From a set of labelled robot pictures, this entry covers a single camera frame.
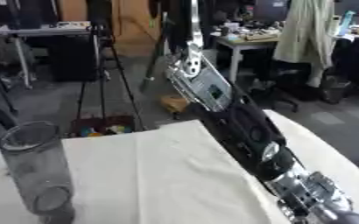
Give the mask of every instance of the table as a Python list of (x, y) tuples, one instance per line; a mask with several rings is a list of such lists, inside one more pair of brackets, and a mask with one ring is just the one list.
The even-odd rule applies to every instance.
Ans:
[(55, 26), (48, 24), (42, 25), (40, 29), (12, 30), (7, 25), (0, 27), (0, 36), (12, 36), (20, 58), (20, 64), (23, 69), (24, 83), (27, 88), (32, 88), (31, 80), (34, 79), (29, 71), (25, 53), (22, 47), (21, 38), (31, 37), (51, 37), (51, 36), (75, 36), (89, 35), (89, 22), (59, 22)]
[[(359, 168), (309, 130), (271, 111), (289, 146), (355, 202)], [(198, 121), (120, 136), (64, 140), (75, 184), (75, 224), (289, 223), (269, 193)], [(0, 224), (36, 224), (0, 156)]]
[(241, 41), (232, 41), (226, 37), (216, 37), (216, 43), (227, 46), (233, 50), (231, 56), (231, 66), (229, 79), (232, 82), (236, 82), (236, 76), (238, 74), (238, 64), (241, 61), (241, 52), (247, 50), (265, 49), (274, 47), (278, 42), (278, 38), (268, 38), (260, 40), (248, 41), (242, 39)]

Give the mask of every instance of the white coat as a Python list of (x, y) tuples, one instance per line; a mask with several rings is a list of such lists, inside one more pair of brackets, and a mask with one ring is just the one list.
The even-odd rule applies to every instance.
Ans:
[(318, 87), (324, 70), (332, 66), (334, 0), (292, 0), (275, 60), (312, 64), (311, 87)]

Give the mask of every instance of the robotic arm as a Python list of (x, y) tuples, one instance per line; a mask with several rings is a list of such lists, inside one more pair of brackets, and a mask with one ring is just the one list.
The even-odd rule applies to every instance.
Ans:
[(264, 112), (203, 55), (199, 3), (191, 1), (187, 52), (167, 71), (174, 87), (189, 102), (202, 106), (228, 152), (278, 198), (278, 207), (290, 222), (359, 223), (344, 192), (320, 172), (309, 172)]

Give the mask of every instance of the white tablecloth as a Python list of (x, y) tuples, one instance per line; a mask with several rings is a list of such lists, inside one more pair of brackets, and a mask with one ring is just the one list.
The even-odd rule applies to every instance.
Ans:
[[(310, 131), (268, 112), (313, 171), (336, 181), (359, 212), (359, 169)], [(75, 223), (288, 223), (275, 199), (197, 121), (143, 133), (65, 140)], [(0, 224), (37, 223), (0, 155)]]

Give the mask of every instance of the glass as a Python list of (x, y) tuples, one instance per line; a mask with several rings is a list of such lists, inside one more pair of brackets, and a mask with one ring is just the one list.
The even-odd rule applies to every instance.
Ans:
[(74, 219), (74, 188), (59, 128), (29, 122), (10, 129), (0, 150), (26, 208), (45, 224)]

